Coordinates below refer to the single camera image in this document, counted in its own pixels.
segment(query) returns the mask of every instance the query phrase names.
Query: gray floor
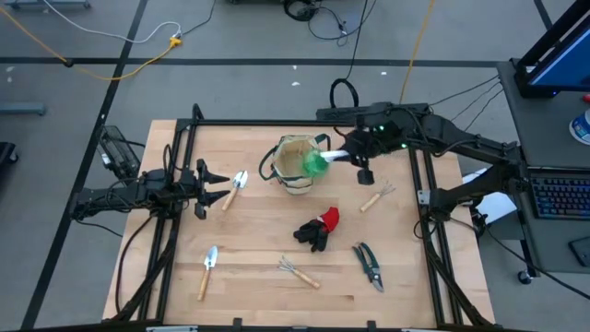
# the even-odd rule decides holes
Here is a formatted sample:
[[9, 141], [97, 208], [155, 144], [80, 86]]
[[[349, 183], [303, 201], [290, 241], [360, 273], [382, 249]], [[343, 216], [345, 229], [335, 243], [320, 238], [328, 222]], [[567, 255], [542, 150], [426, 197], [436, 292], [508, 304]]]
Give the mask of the gray floor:
[[[96, 30], [126, 34], [139, 0], [94, 1], [92, 10], [69, 8], [76, 22]], [[287, 18], [279, 5], [242, 0], [230, 6], [218, 0], [213, 19], [186, 36], [173, 51], [175, 58], [349, 58], [354, 39], [344, 47], [313, 38], [305, 25]], [[552, 19], [571, 2], [544, 0]], [[354, 26], [361, 1], [326, 1]], [[150, 0], [138, 37], [143, 38], [164, 20], [185, 27], [207, 16], [211, 2]], [[419, 32], [427, 0], [382, 0], [368, 20], [359, 46], [363, 59], [408, 59]], [[118, 57], [122, 41], [74, 30], [42, 10], [14, 13], [32, 32], [66, 56]], [[332, 33], [329, 18], [318, 19], [318, 33]], [[6, 20], [0, 19], [0, 57], [46, 56], [43, 50]], [[520, 56], [543, 33], [544, 26], [532, 0], [439, 0], [424, 35], [419, 59], [506, 60]], [[134, 45], [131, 57], [150, 57], [167, 46], [173, 28], [153, 41]], [[124, 72], [134, 69], [128, 65]], [[110, 76], [113, 65], [87, 65]], [[344, 66], [299, 65], [153, 65], [137, 77], [121, 82], [108, 123], [118, 125], [128, 139], [147, 138], [153, 119], [188, 117], [198, 102], [207, 118], [311, 119], [328, 106], [327, 93]], [[356, 66], [351, 81], [361, 104], [397, 101], [405, 67]], [[490, 68], [416, 67], [405, 102], [436, 101], [495, 75]], [[0, 193], [0, 329], [18, 328], [47, 256], [65, 201], [77, 175], [89, 135], [103, 103], [108, 82], [80, 75], [62, 65], [0, 65], [0, 101], [42, 101], [44, 117], [0, 117], [0, 140], [18, 144], [21, 162], [5, 179]], [[478, 92], [435, 108], [454, 116]], [[339, 105], [349, 96], [338, 91]], [[482, 98], [456, 123], [466, 126], [487, 98]], [[517, 139], [504, 98], [494, 100], [470, 129], [499, 140]], [[462, 172], [480, 167], [461, 159]], [[103, 187], [114, 177], [95, 156], [86, 186]], [[101, 214], [93, 221], [123, 230], [125, 215]], [[517, 243], [507, 242], [510, 246]], [[109, 233], [73, 224], [53, 275], [37, 326], [60, 326], [100, 321], [120, 240]], [[547, 278], [521, 286], [516, 259], [484, 238], [481, 256], [497, 321], [508, 327], [543, 331], [580, 331], [590, 323], [588, 303]], [[590, 277], [559, 275], [590, 291]]]

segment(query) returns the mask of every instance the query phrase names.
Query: wooden tabletop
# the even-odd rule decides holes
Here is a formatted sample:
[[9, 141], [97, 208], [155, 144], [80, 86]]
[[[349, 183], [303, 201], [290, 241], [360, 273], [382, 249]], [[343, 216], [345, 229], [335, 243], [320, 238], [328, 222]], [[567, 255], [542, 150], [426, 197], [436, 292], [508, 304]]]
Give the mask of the wooden tabletop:
[[[175, 121], [152, 123], [142, 170], [162, 167], [162, 151], [172, 141], [174, 125]], [[372, 186], [357, 184], [358, 169], [340, 162], [332, 164], [328, 174], [303, 196], [291, 196], [277, 181], [265, 182], [258, 175], [260, 160], [281, 136], [320, 133], [332, 137], [333, 147], [342, 144], [342, 137], [329, 127], [197, 128], [192, 168], [196, 159], [202, 158], [214, 173], [232, 178], [237, 171], [247, 170], [250, 177], [229, 210], [221, 211], [222, 199], [208, 210], [206, 220], [195, 216], [194, 202], [183, 213], [164, 323], [227, 326], [234, 317], [241, 317], [246, 326], [366, 326], [368, 320], [374, 320], [378, 327], [435, 327], [426, 257], [422, 241], [412, 233], [419, 217], [407, 151], [371, 160], [376, 181]], [[434, 170], [442, 188], [461, 183], [457, 159], [452, 153], [434, 159]], [[427, 188], [425, 174], [422, 172], [422, 181]], [[360, 213], [362, 204], [387, 181], [396, 190]], [[230, 187], [230, 183], [213, 184], [207, 191]], [[339, 209], [340, 222], [329, 234], [326, 250], [312, 254], [310, 245], [298, 243], [292, 233], [330, 207]], [[147, 216], [145, 210], [129, 214], [122, 248]], [[463, 207], [458, 207], [453, 217], [470, 222]], [[122, 304], [146, 275], [155, 224], [155, 220], [151, 221], [139, 233], [125, 257]], [[454, 223], [447, 223], [446, 229], [457, 283], [483, 316], [493, 321], [473, 232]], [[167, 239], [165, 234], [162, 247]], [[384, 293], [368, 281], [351, 250], [359, 241], [367, 243], [377, 257]], [[206, 298], [198, 302], [203, 261], [212, 245], [219, 248], [218, 261], [211, 271]], [[315, 290], [278, 269], [282, 255], [317, 279], [321, 288]], [[116, 269], [104, 317], [115, 314], [115, 277]], [[446, 321], [451, 322], [447, 290], [439, 281]], [[155, 315], [158, 292], [157, 281], [148, 317]]]

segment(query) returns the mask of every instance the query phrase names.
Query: computer screen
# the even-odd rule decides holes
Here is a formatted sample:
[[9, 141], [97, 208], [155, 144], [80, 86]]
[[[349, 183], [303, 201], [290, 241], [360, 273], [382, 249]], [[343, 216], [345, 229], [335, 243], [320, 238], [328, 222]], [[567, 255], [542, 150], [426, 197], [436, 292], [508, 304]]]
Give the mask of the computer screen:
[[573, 39], [530, 80], [538, 87], [590, 90], [590, 30]]

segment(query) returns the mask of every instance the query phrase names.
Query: red glove cuff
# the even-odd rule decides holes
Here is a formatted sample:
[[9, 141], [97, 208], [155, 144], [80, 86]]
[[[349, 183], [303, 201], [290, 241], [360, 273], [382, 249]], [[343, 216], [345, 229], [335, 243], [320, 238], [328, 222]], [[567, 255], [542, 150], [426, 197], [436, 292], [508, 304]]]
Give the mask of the red glove cuff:
[[327, 212], [317, 219], [324, 223], [325, 227], [328, 229], [328, 232], [331, 232], [336, 228], [340, 220], [340, 213], [336, 207], [331, 207]]

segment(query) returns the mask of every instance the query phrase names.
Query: glove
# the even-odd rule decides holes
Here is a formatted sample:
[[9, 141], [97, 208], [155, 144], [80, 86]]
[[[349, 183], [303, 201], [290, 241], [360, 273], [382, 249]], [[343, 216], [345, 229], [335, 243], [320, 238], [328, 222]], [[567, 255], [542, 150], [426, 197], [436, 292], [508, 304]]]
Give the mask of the glove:
[[331, 207], [323, 215], [299, 227], [293, 232], [293, 237], [299, 243], [309, 242], [312, 245], [312, 253], [318, 250], [323, 252], [328, 242], [328, 233], [336, 228], [339, 219], [338, 209]]

